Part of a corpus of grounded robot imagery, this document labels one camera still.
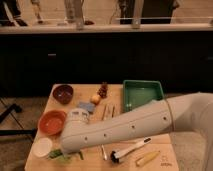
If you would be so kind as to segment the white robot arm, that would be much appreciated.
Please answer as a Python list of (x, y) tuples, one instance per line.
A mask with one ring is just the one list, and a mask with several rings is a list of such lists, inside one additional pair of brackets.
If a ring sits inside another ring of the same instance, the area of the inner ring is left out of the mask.
[(195, 131), (206, 138), (202, 171), (213, 171), (213, 93), (193, 93), (142, 105), (119, 116), (89, 123), (89, 113), (74, 108), (60, 136), (64, 154), (102, 144), (170, 132)]

